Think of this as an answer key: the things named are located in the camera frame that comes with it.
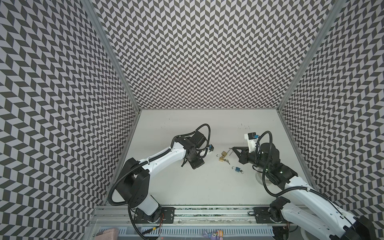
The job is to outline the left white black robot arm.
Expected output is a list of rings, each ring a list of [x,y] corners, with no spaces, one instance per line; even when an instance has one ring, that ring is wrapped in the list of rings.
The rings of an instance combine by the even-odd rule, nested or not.
[[[201,133],[201,128],[209,128],[209,124],[202,124],[194,131],[173,137],[168,148],[140,161],[128,159],[123,166],[117,180],[112,184],[107,196],[111,206],[128,207],[128,213],[136,233],[144,240],[151,230],[141,232],[136,226],[132,210],[135,209],[144,216],[149,223],[162,224],[167,216],[163,208],[152,196],[149,196],[151,178],[175,162],[183,165],[189,163],[192,169],[201,167],[204,158],[213,151],[210,135]]]

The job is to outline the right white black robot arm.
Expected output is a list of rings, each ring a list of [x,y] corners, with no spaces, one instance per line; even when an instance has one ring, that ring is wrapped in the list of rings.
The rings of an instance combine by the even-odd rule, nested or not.
[[[356,217],[311,187],[296,171],[281,162],[273,135],[266,131],[245,135],[246,147],[232,147],[243,165],[261,169],[265,191],[275,200],[269,206],[271,221],[287,221],[320,240],[376,240],[374,224]]]

